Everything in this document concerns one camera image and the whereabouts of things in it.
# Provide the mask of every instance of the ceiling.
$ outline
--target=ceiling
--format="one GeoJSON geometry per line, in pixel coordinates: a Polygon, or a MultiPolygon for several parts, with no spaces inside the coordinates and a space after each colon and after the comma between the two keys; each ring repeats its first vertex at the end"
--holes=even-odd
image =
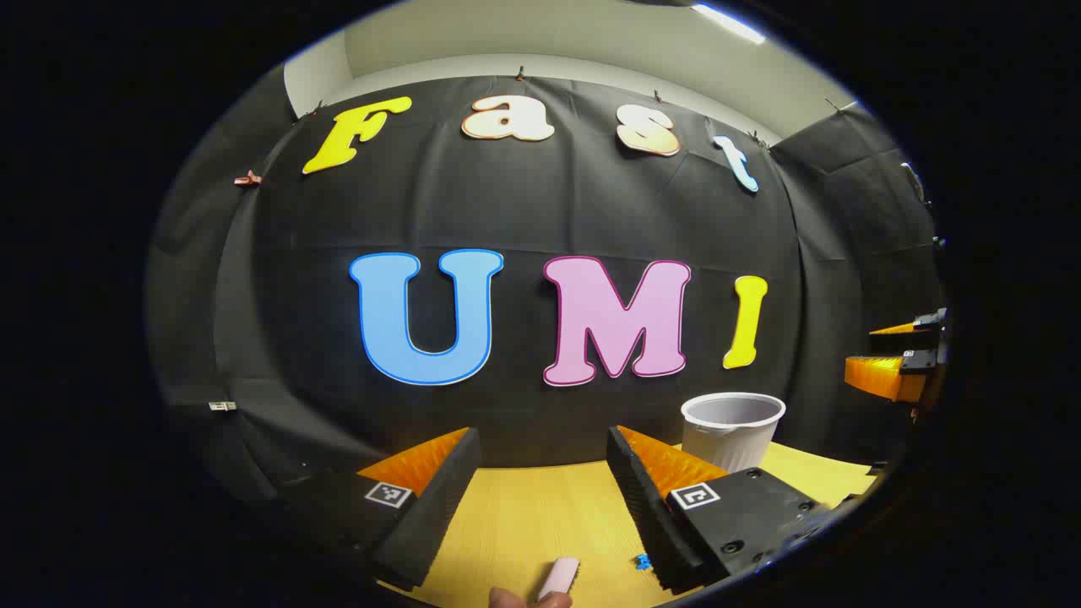
{"type": "Polygon", "coordinates": [[[782,137],[854,100],[770,40],[755,44],[685,6],[624,0],[409,0],[352,24],[352,76],[427,60],[530,53],[609,64],[716,100],[782,137]]]}

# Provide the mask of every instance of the letter u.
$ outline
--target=letter u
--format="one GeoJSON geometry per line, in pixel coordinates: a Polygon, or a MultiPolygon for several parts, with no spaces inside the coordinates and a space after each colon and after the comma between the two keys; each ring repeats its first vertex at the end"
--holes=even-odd
{"type": "Polygon", "coordinates": [[[486,249],[458,249],[439,259],[454,279],[456,336],[442,353],[426,353],[409,335],[409,280],[421,261],[408,253],[358,257],[349,276],[360,290],[360,331],[364,353],[377,370],[406,384],[462,382],[480,371],[492,351],[492,276],[503,255],[486,249]]]}

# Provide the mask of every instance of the hand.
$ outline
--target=hand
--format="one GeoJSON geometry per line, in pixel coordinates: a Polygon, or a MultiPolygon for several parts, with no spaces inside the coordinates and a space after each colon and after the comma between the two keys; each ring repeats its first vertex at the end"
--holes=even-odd
{"type": "Polygon", "coordinates": [[[539,603],[529,606],[521,597],[494,586],[488,596],[488,608],[571,608],[571,596],[553,591],[544,596],[539,603]]]}

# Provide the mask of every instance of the ceiling light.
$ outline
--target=ceiling light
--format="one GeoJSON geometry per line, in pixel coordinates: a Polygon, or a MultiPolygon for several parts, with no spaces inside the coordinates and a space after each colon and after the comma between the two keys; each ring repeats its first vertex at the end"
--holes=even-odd
{"type": "Polygon", "coordinates": [[[735,34],[740,38],[746,38],[747,40],[750,40],[756,44],[761,44],[762,42],[765,42],[764,36],[747,27],[746,25],[737,22],[736,19],[725,15],[724,13],[721,13],[715,9],[710,9],[705,4],[695,4],[694,6],[691,8],[705,15],[709,21],[720,25],[724,29],[731,31],[732,34],[735,34]]]}

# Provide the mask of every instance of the yellow letter f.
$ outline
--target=yellow letter f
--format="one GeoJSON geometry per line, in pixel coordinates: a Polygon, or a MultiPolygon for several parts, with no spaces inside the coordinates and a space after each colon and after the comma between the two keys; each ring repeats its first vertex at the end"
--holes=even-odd
{"type": "Polygon", "coordinates": [[[397,97],[360,106],[335,116],[334,129],[315,158],[304,164],[303,173],[307,175],[349,162],[357,156],[357,150],[351,146],[353,135],[359,135],[361,142],[371,140],[386,124],[387,111],[401,114],[412,105],[413,101],[409,97],[397,97]]]}

